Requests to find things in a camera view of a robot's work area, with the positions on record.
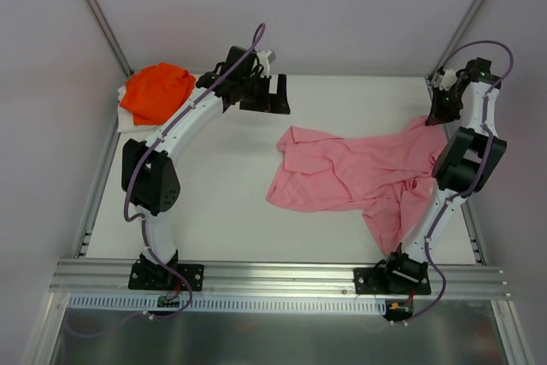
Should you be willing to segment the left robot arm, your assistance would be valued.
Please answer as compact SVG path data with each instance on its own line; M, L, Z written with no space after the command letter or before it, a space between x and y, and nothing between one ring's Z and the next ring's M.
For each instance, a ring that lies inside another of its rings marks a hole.
M242 110L288 115L286 76L270 91L273 50L233 46L226 59L201 75L192 96L144 140L122 149L121 188L126 221L141 223L144 248L132 265L128 287L138 291L201 291L204 267L179 262L170 210L181 185L175 163L210 122L234 105Z

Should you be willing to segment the pink t shirt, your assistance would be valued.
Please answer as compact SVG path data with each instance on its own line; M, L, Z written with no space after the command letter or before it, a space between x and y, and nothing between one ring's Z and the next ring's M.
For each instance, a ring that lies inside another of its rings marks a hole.
M425 213L446 144L444 129L423 116L401 132L367 138L291 126L277 143L282 161L266 199L304 213L359 210L387 255Z

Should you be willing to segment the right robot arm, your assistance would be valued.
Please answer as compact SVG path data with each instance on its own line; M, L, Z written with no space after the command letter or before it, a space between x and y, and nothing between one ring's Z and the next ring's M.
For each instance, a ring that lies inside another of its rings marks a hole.
M432 251L451 216L480 191L503 157L506 141L497 136L495 106L502 84L491 61L474 58L460 70L438 70L431 81L428 126L458 122L432 169L432 199L410 235L385 259L375 275L377 291L427 295Z

